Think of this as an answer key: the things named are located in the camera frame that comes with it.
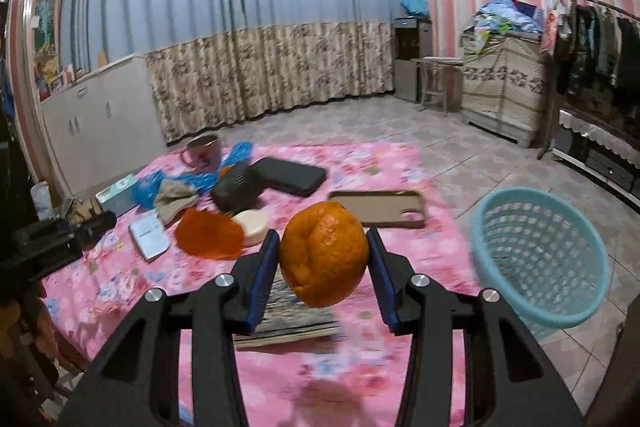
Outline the light blue plastic basket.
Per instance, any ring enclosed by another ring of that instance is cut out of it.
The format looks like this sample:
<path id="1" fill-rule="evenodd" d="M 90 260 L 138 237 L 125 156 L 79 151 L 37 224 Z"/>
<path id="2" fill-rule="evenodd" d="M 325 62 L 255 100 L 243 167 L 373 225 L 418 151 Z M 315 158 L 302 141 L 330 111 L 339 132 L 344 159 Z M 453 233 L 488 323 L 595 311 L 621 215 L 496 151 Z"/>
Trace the light blue plastic basket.
<path id="1" fill-rule="evenodd" d="M 480 283 L 499 291 L 538 340 L 589 320 L 610 289 L 600 234 L 546 192 L 514 186 L 483 198 L 471 244 Z"/>

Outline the pink floral tablecloth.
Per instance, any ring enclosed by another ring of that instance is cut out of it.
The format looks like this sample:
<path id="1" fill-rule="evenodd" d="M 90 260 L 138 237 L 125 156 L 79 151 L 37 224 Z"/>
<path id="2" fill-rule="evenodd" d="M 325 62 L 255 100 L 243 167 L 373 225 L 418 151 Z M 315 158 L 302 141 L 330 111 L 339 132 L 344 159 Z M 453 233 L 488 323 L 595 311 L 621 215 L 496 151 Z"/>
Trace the pink floral tablecloth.
<path id="1" fill-rule="evenodd" d="M 418 272 L 457 293 L 478 284 L 468 245 L 411 144 L 258 146 L 265 156 L 317 165 L 328 173 L 312 195 L 334 191 L 416 191 L 426 209 L 420 229 L 384 229 L 388 251 L 407 257 Z M 170 247 L 153 261 L 142 258 L 129 231 L 134 212 L 119 218 L 80 260 L 44 280 L 46 305 L 60 334 L 81 355 L 94 357 L 120 320 L 152 287 L 168 294 L 194 291 L 231 269 L 228 261 L 198 259 Z M 248 420 L 254 426 L 390 426 L 396 421 L 407 373 L 410 340 L 383 323 L 369 277 L 347 299 L 310 309 L 275 280 L 262 329 L 274 332 L 331 321 L 326 338 L 267 346 L 241 339 L 236 363 Z"/>

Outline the landscape wall poster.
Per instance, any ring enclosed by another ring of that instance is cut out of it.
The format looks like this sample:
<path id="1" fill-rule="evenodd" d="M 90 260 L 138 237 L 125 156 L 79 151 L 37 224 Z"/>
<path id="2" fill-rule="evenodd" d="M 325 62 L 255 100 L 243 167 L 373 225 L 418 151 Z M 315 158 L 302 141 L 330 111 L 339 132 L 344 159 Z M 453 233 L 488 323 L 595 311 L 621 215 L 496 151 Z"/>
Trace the landscape wall poster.
<path id="1" fill-rule="evenodd" d="M 34 15 L 35 78 L 40 101 L 51 94 L 51 84 L 58 77 L 56 46 L 56 0 L 36 0 Z"/>

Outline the black zip case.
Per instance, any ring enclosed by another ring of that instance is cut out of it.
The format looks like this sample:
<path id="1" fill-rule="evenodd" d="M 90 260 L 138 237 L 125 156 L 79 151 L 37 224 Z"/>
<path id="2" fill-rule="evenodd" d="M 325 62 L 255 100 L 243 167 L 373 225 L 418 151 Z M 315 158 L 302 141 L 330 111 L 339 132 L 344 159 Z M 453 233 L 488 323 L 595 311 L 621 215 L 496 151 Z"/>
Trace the black zip case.
<path id="1" fill-rule="evenodd" d="M 296 161 L 264 157 L 252 170 L 265 188 L 297 197 L 309 197 L 326 181 L 326 169 Z"/>

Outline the orange mandarin peel ball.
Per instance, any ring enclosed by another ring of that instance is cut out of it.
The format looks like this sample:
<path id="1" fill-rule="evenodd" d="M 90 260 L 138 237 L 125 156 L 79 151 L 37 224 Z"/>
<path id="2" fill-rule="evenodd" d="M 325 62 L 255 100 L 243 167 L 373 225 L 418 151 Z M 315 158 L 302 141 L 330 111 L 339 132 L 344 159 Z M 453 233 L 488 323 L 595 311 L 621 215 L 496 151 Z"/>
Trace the orange mandarin peel ball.
<path id="1" fill-rule="evenodd" d="M 359 220 L 338 202 L 317 202 L 288 222 L 279 262 L 282 277 L 300 301 L 329 308 L 359 285 L 368 256 Z"/>

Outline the low tv bench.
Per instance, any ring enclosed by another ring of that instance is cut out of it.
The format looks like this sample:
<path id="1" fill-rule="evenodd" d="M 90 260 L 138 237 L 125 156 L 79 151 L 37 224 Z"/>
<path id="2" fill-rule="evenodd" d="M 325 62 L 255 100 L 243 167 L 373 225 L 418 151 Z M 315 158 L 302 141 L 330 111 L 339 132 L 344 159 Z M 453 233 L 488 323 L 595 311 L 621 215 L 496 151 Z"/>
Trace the low tv bench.
<path id="1" fill-rule="evenodd" d="M 639 208 L 639 141 L 589 114 L 562 108 L 551 153 Z"/>

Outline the patterned book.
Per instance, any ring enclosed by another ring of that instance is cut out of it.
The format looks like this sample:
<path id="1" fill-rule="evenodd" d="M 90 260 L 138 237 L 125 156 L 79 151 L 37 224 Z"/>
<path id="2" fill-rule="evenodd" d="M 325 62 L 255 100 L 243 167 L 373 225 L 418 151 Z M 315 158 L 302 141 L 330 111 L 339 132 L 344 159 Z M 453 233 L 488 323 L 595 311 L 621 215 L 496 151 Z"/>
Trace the patterned book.
<path id="1" fill-rule="evenodd" d="M 339 332 L 341 325 L 333 310 L 309 308 L 295 296 L 277 269 L 262 321 L 250 335 L 235 335 L 234 344 L 239 349 L 252 349 L 330 337 Z"/>

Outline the brown phone case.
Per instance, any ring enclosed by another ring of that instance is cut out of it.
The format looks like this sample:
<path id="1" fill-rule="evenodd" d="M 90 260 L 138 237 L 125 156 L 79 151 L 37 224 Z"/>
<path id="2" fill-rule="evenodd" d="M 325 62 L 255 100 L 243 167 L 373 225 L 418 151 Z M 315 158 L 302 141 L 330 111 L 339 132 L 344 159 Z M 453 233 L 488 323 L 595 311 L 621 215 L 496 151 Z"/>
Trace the brown phone case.
<path id="1" fill-rule="evenodd" d="M 365 228 L 422 229 L 427 213 L 417 191 L 333 191 L 329 202 L 339 202 Z"/>

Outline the cream round soap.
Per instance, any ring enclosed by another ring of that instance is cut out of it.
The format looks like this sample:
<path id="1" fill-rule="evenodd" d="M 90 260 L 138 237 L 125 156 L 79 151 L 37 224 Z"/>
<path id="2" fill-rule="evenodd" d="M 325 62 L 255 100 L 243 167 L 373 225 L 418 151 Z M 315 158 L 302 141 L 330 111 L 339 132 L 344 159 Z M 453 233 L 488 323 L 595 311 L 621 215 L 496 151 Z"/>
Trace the cream round soap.
<path id="1" fill-rule="evenodd" d="M 232 220 L 241 227 L 244 246 L 261 244 L 269 231 L 269 215 L 263 209 L 249 209 L 237 213 Z"/>

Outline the beige cloth mask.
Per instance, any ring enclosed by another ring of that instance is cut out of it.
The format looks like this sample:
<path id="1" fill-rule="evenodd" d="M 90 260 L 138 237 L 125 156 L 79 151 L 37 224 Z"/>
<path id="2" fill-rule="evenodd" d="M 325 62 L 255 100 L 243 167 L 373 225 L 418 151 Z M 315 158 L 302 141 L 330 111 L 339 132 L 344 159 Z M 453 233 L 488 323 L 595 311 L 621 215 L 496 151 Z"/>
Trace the beige cloth mask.
<path id="1" fill-rule="evenodd" d="M 196 188 L 181 181 L 163 179 L 154 198 L 153 208 L 164 225 L 170 225 L 180 212 L 198 202 Z"/>

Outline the white low cabinet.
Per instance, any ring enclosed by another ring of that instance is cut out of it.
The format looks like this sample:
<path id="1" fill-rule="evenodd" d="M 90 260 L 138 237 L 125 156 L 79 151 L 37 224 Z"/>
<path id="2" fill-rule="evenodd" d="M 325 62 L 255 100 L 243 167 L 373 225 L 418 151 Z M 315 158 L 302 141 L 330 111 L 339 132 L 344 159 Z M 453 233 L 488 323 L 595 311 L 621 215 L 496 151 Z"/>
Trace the white low cabinet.
<path id="1" fill-rule="evenodd" d="M 138 54 L 51 95 L 41 112 L 64 195 L 104 187 L 166 152 L 145 60 Z"/>

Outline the water dispenser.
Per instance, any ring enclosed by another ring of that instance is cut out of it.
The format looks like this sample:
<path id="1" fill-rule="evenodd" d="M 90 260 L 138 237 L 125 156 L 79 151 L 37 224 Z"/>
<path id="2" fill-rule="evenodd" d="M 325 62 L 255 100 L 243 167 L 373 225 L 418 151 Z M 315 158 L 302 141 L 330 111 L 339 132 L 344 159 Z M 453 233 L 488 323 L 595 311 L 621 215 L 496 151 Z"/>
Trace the water dispenser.
<path id="1" fill-rule="evenodd" d="M 402 15 L 393 21 L 396 98 L 419 103 L 421 58 L 433 52 L 431 9 L 427 0 L 399 0 Z"/>

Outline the teal tissue box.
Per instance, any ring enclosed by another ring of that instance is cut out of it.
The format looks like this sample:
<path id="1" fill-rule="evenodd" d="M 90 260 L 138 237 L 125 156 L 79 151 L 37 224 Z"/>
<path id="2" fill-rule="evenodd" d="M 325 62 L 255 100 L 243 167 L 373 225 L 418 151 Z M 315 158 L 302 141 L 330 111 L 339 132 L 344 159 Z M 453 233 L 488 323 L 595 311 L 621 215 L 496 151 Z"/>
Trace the teal tissue box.
<path id="1" fill-rule="evenodd" d="M 96 201 L 103 211 L 111 211 L 116 217 L 120 217 L 137 206 L 134 202 L 136 183 L 136 177 L 128 174 L 96 193 Z"/>

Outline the pink enamel mug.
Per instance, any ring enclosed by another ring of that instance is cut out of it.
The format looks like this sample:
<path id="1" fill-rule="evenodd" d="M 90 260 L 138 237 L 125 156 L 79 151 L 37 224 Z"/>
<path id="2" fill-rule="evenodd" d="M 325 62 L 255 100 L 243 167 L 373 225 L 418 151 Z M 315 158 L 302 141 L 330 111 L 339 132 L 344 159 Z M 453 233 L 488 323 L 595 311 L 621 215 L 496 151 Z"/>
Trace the pink enamel mug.
<path id="1" fill-rule="evenodd" d="M 180 159 L 194 171 L 214 172 L 221 164 L 221 145 L 218 135 L 204 133 L 196 136 L 180 152 Z"/>

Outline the black ribbed speaker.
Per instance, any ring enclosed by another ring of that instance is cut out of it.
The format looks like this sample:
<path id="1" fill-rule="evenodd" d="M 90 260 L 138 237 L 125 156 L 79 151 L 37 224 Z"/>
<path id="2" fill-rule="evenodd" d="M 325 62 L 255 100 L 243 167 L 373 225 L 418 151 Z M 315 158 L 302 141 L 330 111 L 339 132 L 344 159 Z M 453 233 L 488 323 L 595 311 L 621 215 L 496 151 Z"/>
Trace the black ribbed speaker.
<path id="1" fill-rule="evenodd" d="M 220 212 L 238 213 L 253 208 L 264 190 L 264 182 L 253 166 L 238 162 L 218 179 L 210 198 Z"/>

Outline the floral blue curtain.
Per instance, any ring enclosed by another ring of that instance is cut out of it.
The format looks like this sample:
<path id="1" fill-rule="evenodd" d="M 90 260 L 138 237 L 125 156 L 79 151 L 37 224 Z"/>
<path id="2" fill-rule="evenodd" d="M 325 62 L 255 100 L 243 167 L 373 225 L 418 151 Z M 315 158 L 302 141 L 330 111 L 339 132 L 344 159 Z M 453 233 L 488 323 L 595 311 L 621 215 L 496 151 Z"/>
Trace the floral blue curtain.
<path id="1" fill-rule="evenodd" d="M 393 88 L 397 0 L 62 0 L 61 62 L 139 55 L 174 142 Z"/>

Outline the small metal side table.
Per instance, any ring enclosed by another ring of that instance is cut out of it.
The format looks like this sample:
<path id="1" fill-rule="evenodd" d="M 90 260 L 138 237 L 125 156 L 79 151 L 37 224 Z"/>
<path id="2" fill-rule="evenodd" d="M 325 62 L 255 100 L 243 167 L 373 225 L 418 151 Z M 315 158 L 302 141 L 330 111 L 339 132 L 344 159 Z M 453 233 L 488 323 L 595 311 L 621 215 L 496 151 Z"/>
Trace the small metal side table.
<path id="1" fill-rule="evenodd" d="M 439 105 L 445 117 L 456 104 L 463 60 L 458 56 L 424 56 L 411 60 L 419 77 L 419 104 L 424 110 Z"/>

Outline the covered chest with clothes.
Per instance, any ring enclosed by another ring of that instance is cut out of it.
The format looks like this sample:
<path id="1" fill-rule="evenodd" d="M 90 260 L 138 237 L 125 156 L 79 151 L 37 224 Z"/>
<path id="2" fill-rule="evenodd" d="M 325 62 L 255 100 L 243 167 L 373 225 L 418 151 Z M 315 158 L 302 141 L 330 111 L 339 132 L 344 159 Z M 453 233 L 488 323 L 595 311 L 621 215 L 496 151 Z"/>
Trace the covered chest with clothes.
<path id="1" fill-rule="evenodd" d="M 529 148 L 546 113 L 548 74 L 540 54 L 542 12 L 491 0 L 462 30 L 462 119 Z"/>

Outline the small white booklet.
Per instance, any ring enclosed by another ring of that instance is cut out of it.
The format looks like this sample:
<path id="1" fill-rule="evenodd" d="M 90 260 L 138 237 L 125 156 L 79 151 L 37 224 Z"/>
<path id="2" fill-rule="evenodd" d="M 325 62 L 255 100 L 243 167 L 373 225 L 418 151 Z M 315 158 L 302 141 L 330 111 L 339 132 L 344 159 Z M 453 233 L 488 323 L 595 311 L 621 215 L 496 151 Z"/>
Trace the small white booklet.
<path id="1" fill-rule="evenodd" d="M 156 210 L 141 213 L 129 225 L 129 232 L 142 258 L 151 262 L 168 251 L 171 241 Z"/>

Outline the clothes rack with garments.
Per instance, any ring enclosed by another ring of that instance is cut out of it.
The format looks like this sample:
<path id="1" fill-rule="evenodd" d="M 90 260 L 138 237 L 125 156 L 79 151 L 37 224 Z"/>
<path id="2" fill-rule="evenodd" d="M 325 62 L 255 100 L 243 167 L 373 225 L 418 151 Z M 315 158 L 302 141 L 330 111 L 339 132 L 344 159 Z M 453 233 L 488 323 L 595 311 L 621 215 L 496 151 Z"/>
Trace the clothes rack with garments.
<path id="1" fill-rule="evenodd" d="M 545 150 L 562 128 L 639 165 L 639 17 L 602 0 L 550 0 L 540 55 Z"/>

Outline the blue plastic bag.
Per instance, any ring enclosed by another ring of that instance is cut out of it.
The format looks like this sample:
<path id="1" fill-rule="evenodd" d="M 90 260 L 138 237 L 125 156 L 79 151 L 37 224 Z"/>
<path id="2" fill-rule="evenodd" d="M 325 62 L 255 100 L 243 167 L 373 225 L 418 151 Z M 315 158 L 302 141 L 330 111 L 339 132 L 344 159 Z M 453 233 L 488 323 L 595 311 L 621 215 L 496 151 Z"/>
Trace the blue plastic bag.
<path id="1" fill-rule="evenodd" d="M 249 162 L 250 158 L 252 158 L 253 150 L 254 144 L 252 142 L 243 141 L 235 144 L 229 154 L 222 160 L 221 166 L 214 172 L 168 174 L 163 170 L 155 170 L 137 179 L 132 189 L 132 200 L 142 209 L 150 210 L 154 205 L 155 197 L 160 194 L 160 184 L 165 179 L 184 183 L 195 188 L 198 196 L 204 196 L 217 183 L 222 169 L 232 167 L 235 164 L 239 164 L 239 162 Z"/>

